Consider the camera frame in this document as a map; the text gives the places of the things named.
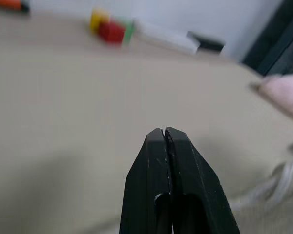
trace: pink fabric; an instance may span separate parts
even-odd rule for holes
[[[266,77],[259,92],[293,115],[293,75]]]

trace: beige table surface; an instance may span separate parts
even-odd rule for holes
[[[293,120],[258,81],[208,53],[105,48],[78,20],[0,13],[0,234],[100,233],[163,125],[188,134],[228,197],[253,186],[293,159]]]

